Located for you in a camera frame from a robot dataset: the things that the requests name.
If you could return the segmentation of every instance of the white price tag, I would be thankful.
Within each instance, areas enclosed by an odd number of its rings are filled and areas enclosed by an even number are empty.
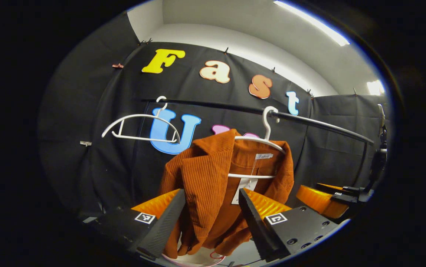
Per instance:
[[[267,154],[256,154],[256,159],[270,159],[274,156],[274,154],[267,153]]]
[[[247,188],[251,191],[254,191],[254,188],[256,187],[256,184],[258,183],[257,179],[250,179],[250,178],[241,178],[240,184],[238,186],[238,189],[236,189],[235,197],[233,197],[233,201],[231,201],[231,204],[233,205],[239,205],[239,196],[240,196],[240,189],[241,188]]]

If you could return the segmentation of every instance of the empty hanger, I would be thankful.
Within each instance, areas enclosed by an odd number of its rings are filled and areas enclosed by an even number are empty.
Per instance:
[[[167,99],[165,96],[159,96],[156,100],[156,102],[158,103],[160,99]],[[114,131],[112,131],[112,135],[117,137],[117,138],[125,138],[125,139],[135,139],[135,140],[146,140],[146,141],[157,141],[157,142],[176,142],[178,141],[178,143],[180,143],[180,135],[177,131],[177,129],[175,128],[175,126],[173,126],[171,123],[167,122],[166,120],[162,119],[159,117],[159,114],[162,110],[167,108],[167,103],[165,103],[164,107],[159,109],[159,111],[157,111],[157,115],[147,115],[147,114],[133,114],[133,115],[127,115],[124,116],[118,120],[116,120],[115,122],[111,123],[111,125],[109,125],[106,130],[104,130],[104,132],[102,133],[102,138],[104,138],[104,136],[108,133],[108,131],[117,123],[121,122],[120,128],[119,128],[119,133],[115,133]],[[154,120],[161,120],[165,123],[167,123],[168,125],[170,125],[173,129],[174,129],[174,135],[172,137],[172,140],[160,140],[160,139],[152,139],[152,138],[145,138],[145,137],[137,137],[137,136],[128,136],[128,135],[121,135],[122,132],[122,127],[124,126],[124,120],[128,119],[128,118],[134,118],[134,117],[147,117],[147,118],[153,118]]]
[[[257,138],[257,137],[249,137],[249,136],[237,136],[235,137],[235,140],[250,140],[250,141],[255,141],[255,142],[260,142],[263,144],[267,144],[270,145],[272,147],[274,147],[275,149],[281,151],[283,154],[286,154],[286,152],[284,151],[284,149],[282,147],[279,147],[279,145],[274,144],[273,142],[269,141],[269,136],[271,135],[271,127],[269,125],[269,123],[267,122],[267,115],[270,111],[274,111],[274,112],[279,112],[279,110],[277,110],[277,108],[273,107],[273,106],[267,106],[264,111],[262,112],[262,123],[264,124],[264,127],[266,127],[266,136],[264,137],[264,139],[262,138]],[[270,179],[270,178],[274,178],[275,176],[273,175],[245,175],[245,174],[228,174],[228,177],[231,178],[247,178],[247,179]]]

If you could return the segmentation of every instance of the fluorescent light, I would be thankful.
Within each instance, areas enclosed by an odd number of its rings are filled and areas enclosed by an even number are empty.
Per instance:
[[[345,39],[345,37],[341,36],[339,33],[334,31],[333,29],[330,29],[327,25],[323,24],[322,22],[319,22],[317,19],[311,17],[310,15],[298,10],[295,7],[291,7],[290,5],[287,5],[286,3],[283,3],[281,1],[274,1],[274,4],[284,7],[286,10],[289,10],[290,12],[298,15],[299,17],[303,18],[307,22],[310,22],[312,25],[320,29],[322,32],[330,36],[337,44],[339,44],[341,47],[345,45],[349,45],[350,43]]]
[[[380,80],[376,80],[374,82],[367,82],[368,90],[371,95],[379,96],[384,93],[383,83]]]

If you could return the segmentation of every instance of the orange corduroy jacket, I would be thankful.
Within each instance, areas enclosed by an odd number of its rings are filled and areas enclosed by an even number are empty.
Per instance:
[[[159,194],[178,188],[186,194],[186,207],[164,249],[166,256],[192,255],[200,247],[215,248],[216,253],[229,256],[241,243],[249,241],[251,233],[240,207],[231,204],[240,178],[229,178],[229,173],[276,175],[273,179],[259,179],[254,191],[280,203],[288,199],[294,185],[289,144],[271,141],[283,148],[282,154],[267,144],[235,140],[236,136],[240,134],[231,129],[194,140],[191,147],[166,164]],[[255,155],[262,153],[274,156],[255,160]]]

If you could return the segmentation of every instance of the hanger hook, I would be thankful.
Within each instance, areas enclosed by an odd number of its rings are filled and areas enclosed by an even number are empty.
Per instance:
[[[157,100],[155,100],[155,102],[159,102],[161,99],[167,99],[165,96],[159,96],[158,98],[157,98]],[[160,112],[162,111],[162,110],[164,110],[164,109],[166,109],[167,108],[167,103],[165,103],[165,105],[164,105],[164,107],[163,108],[161,108],[161,109],[159,109],[158,111],[157,111],[157,115],[155,115],[156,117],[158,117],[158,115],[160,114]]]
[[[269,125],[267,121],[267,115],[269,112],[276,112],[278,113],[279,110],[273,106],[267,106],[264,108],[264,111],[262,112],[262,123],[264,124],[264,127],[266,127],[266,136],[264,137],[264,140],[269,140],[269,136],[271,135],[271,126]]]

